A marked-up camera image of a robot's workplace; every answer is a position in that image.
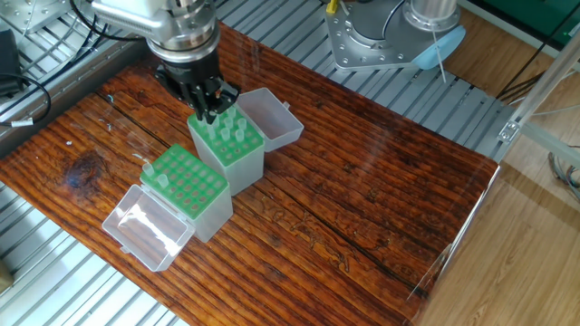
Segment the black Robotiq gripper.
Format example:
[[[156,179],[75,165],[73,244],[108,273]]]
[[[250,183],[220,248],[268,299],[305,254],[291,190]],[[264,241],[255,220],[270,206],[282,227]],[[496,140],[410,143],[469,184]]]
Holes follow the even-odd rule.
[[[197,120],[207,117],[208,124],[213,124],[237,101],[241,88],[223,80],[216,46],[171,51],[153,45],[152,52],[160,59],[155,79],[169,94],[193,109]]]

